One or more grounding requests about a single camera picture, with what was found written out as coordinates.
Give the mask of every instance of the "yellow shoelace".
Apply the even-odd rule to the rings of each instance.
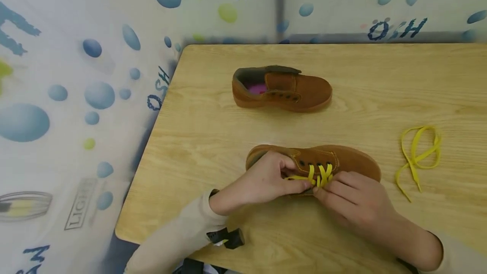
[[[407,153],[406,153],[406,149],[404,148],[404,137],[407,135],[408,132],[410,132],[412,130],[416,130],[416,129],[418,129],[418,131],[417,131],[416,135],[414,135],[413,142],[411,143],[411,158],[409,158]],[[433,146],[430,149],[428,149],[427,151],[423,152],[421,155],[417,156],[416,150],[417,150],[417,147],[419,144],[419,140],[421,139],[421,135],[423,134],[423,132],[425,130],[431,130],[433,132],[433,135],[435,136],[433,139]],[[396,182],[397,187],[404,194],[404,196],[406,196],[406,198],[409,200],[409,202],[412,203],[411,199],[409,198],[409,196],[406,194],[406,192],[403,190],[403,188],[399,184],[399,175],[400,175],[401,171],[403,171],[403,169],[405,169],[407,167],[409,167],[411,169],[411,174],[413,175],[413,180],[416,183],[419,192],[422,193],[421,185],[419,185],[419,177],[418,177],[418,172],[417,172],[416,168],[432,169],[432,168],[435,168],[436,166],[438,166],[438,164],[440,163],[440,155],[441,155],[440,144],[441,144],[441,136],[436,131],[436,128],[434,126],[413,127],[412,129],[407,129],[406,131],[404,131],[402,133],[402,135],[401,135],[401,150],[402,150],[402,153],[404,155],[404,158],[406,158],[407,163],[403,167],[399,168],[399,170],[396,172],[395,182]],[[436,153],[436,160],[433,163],[433,165],[424,166],[424,165],[419,164],[419,161],[427,158],[433,152]]]
[[[323,167],[323,165],[317,165],[318,169],[320,169],[320,174],[317,177],[317,180],[314,181],[314,176],[315,176],[315,167],[314,165],[309,166],[309,174],[308,177],[302,177],[301,175],[292,175],[291,177],[285,178],[286,180],[289,179],[299,179],[299,180],[309,180],[311,184],[316,185],[317,187],[324,187],[330,180],[332,180],[332,170],[333,166],[330,163],[327,163],[326,169]]]

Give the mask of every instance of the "shoe tongue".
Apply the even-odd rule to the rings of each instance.
[[[268,66],[266,71],[268,71],[265,74],[267,90],[296,90],[295,75],[301,71],[284,66]]]

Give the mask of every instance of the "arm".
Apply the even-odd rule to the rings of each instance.
[[[398,214],[385,188],[355,172],[340,172],[314,195],[343,226],[390,250],[420,273],[487,273],[487,259],[461,243],[424,230]]]
[[[188,204],[179,216],[161,226],[135,251],[125,274],[170,273],[178,262],[210,243],[206,233],[224,228],[227,216],[245,204],[265,203],[307,190],[303,180],[283,180],[281,169],[295,163],[268,152],[245,174],[210,197],[211,192]]]

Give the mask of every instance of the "loose yellow shoelace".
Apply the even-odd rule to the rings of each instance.
[[[314,181],[314,176],[315,176],[315,167],[314,165],[309,166],[309,174],[308,177],[302,177],[301,175],[292,175],[291,177],[285,178],[286,180],[289,179],[299,179],[299,180],[309,180],[311,184],[316,185],[317,187],[324,187],[330,180],[332,180],[332,170],[333,166],[330,163],[327,163],[326,169],[323,167],[323,165],[317,165],[318,169],[320,169],[320,174],[317,177],[317,180]]]
[[[417,131],[416,135],[414,135],[413,142],[411,143],[411,158],[409,158],[407,153],[406,153],[406,149],[404,148],[404,137],[408,134],[408,132],[416,130],[416,129],[418,129],[418,131]],[[421,139],[421,135],[423,134],[423,132],[425,132],[425,130],[431,130],[433,132],[433,135],[435,136],[433,139],[433,146],[430,149],[428,149],[427,151],[423,152],[421,155],[417,156],[416,150],[417,150],[417,147],[419,144],[419,140]],[[411,199],[409,198],[409,196],[406,194],[406,192],[403,190],[403,188],[399,184],[399,175],[400,175],[401,171],[403,171],[403,169],[405,169],[407,167],[409,167],[411,169],[411,174],[413,175],[413,180],[416,183],[419,192],[422,193],[421,186],[419,185],[419,177],[418,177],[418,172],[417,172],[416,168],[431,169],[431,168],[435,168],[436,166],[438,166],[438,164],[440,163],[440,155],[441,155],[440,144],[441,144],[441,136],[436,131],[436,128],[434,126],[413,127],[412,129],[407,129],[406,131],[404,131],[402,133],[402,135],[401,135],[401,150],[402,150],[402,153],[404,155],[404,158],[406,158],[407,163],[403,167],[399,168],[399,170],[396,172],[395,182],[397,184],[397,187],[404,194],[404,196],[406,196],[406,198],[409,200],[409,202],[412,203]],[[436,160],[433,163],[433,165],[424,166],[424,165],[419,164],[419,161],[427,158],[433,152],[436,153]]]

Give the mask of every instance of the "wood grain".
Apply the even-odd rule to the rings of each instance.
[[[326,78],[325,110],[248,110],[233,101],[237,68],[283,65]],[[182,207],[244,172],[255,145],[333,144],[371,155],[397,210],[487,254],[487,46],[480,44],[279,44],[188,46],[123,206],[116,235],[141,243]],[[439,167],[404,171],[403,130],[432,124]],[[421,148],[431,145],[425,135]],[[282,197],[231,216],[246,245],[207,247],[193,258],[244,273],[407,273],[394,258],[336,226],[312,197]]]

